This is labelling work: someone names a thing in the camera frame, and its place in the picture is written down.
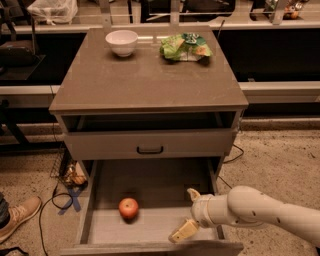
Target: green plastic bag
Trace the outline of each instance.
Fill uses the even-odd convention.
[[[194,33],[178,34],[161,40],[160,53],[174,61],[198,61],[212,55],[204,38]]]

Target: drawer handle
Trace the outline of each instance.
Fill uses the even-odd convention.
[[[140,149],[140,147],[137,147],[137,153],[140,155],[155,155],[155,154],[161,154],[163,152],[163,146],[159,150],[150,150],[150,149]]]

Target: cabinet top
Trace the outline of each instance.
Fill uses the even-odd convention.
[[[134,28],[133,55],[117,57],[103,29],[90,29],[62,82],[53,114],[132,113],[243,109],[243,95],[211,29]],[[161,39],[183,32],[201,35],[213,52],[208,61],[170,62],[159,52]]]

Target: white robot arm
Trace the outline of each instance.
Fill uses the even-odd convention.
[[[320,247],[320,211],[283,203],[247,186],[237,186],[226,195],[200,195],[188,189],[193,205],[192,219],[172,232],[169,240],[178,243],[194,235],[199,227],[224,224],[233,227],[260,228],[276,225]]]

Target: white bowl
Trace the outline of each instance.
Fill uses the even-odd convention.
[[[137,45],[138,34],[131,30],[117,30],[106,36],[111,50],[120,57],[130,56]]]

